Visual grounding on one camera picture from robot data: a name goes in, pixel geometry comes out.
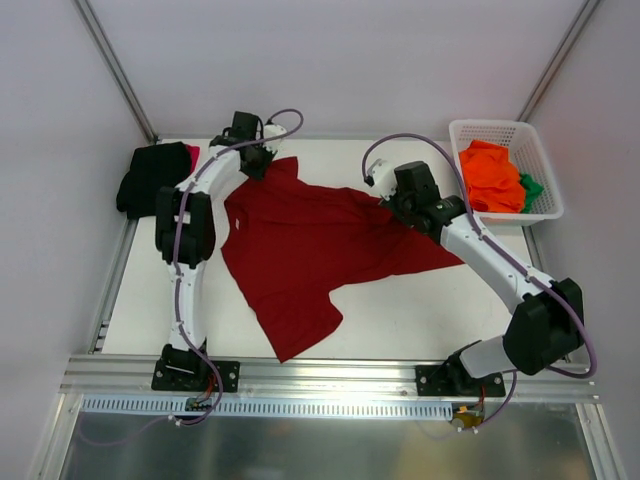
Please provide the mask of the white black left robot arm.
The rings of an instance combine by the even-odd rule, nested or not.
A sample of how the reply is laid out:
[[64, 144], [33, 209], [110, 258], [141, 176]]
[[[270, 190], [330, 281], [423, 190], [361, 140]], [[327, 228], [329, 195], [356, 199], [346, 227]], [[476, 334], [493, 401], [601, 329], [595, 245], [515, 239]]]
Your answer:
[[200, 294], [216, 243], [213, 196], [238, 174], [263, 179], [287, 135], [272, 118], [263, 121], [237, 112], [232, 124], [210, 141], [207, 160], [177, 186], [158, 192], [155, 246], [172, 287], [171, 328], [159, 365], [174, 371], [185, 389], [197, 390], [209, 377]]

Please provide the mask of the dark red t shirt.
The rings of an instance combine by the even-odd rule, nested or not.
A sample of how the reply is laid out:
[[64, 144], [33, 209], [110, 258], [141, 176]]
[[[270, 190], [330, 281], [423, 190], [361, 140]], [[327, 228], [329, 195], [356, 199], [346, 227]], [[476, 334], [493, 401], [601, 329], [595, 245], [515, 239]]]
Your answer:
[[339, 327], [331, 291], [461, 263], [376, 198], [303, 182], [295, 157], [275, 161], [262, 180], [246, 180], [224, 206], [224, 261], [281, 362]]

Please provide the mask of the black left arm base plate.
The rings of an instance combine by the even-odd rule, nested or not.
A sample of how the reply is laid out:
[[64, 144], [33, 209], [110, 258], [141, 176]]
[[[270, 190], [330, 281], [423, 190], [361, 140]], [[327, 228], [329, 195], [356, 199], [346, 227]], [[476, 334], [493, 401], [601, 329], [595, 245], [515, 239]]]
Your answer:
[[213, 369], [201, 360], [191, 365], [171, 365], [158, 360], [151, 379], [153, 391], [205, 392], [212, 387], [213, 392], [235, 393], [240, 378], [240, 363], [236, 361], [215, 361]]

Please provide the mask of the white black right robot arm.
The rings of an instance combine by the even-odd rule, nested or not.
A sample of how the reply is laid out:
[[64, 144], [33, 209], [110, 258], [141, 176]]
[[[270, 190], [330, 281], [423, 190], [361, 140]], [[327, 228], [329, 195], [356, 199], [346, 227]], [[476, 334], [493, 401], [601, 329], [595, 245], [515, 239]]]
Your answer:
[[582, 293], [571, 279], [556, 281], [515, 258], [471, 214], [458, 195], [441, 195], [429, 166], [398, 167], [376, 160], [367, 184], [405, 225], [428, 236], [469, 266], [502, 300], [511, 315], [504, 334], [456, 353], [447, 372], [459, 395], [480, 388], [484, 377], [506, 371], [535, 375], [585, 345]]

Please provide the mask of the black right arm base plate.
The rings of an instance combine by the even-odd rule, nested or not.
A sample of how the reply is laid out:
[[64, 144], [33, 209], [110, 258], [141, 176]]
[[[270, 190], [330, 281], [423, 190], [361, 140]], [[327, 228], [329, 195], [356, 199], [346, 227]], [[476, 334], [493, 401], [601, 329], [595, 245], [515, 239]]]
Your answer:
[[506, 395], [501, 374], [473, 378], [463, 367], [450, 364], [416, 365], [417, 394], [421, 397], [489, 397]]

